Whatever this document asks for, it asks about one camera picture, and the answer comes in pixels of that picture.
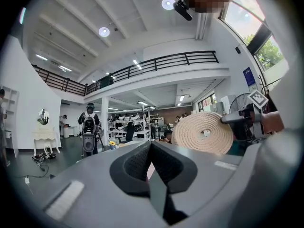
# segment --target white pillar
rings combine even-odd
[[[104,136],[102,137],[102,141],[105,146],[109,145],[108,107],[109,107],[109,98],[103,97],[101,103],[101,127],[104,130]]]

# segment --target electric fan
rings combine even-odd
[[[243,108],[246,107],[251,101],[248,99],[249,93],[241,94],[237,98],[233,100],[231,103],[230,109],[229,109],[229,114],[233,112],[237,112],[239,110],[242,110]]]

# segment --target tree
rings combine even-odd
[[[254,35],[244,37],[246,45],[251,42],[253,36]],[[266,69],[271,68],[273,65],[277,64],[284,58],[283,55],[280,53],[279,48],[272,44],[270,39],[257,52],[256,56]]]

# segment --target blue sign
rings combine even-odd
[[[245,76],[245,79],[246,79],[246,81],[247,81],[247,85],[248,85],[248,86],[251,86],[251,85],[253,85],[253,84],[256,83],[255,78],[253,77],[253,74],[252,74],[252,72],[251,72],[250,67],[246,68],[246,69],[243,71],[243,74],[244,74],[244,76]]]

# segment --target woven round coaster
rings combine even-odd
[[[200,112],[183,118],[173,130],[172,143],[203,152],[227,153],[233,142],[233,132],[220,118],[221,115],[214,112]],[[210,134],[202,138],[205,130]]]

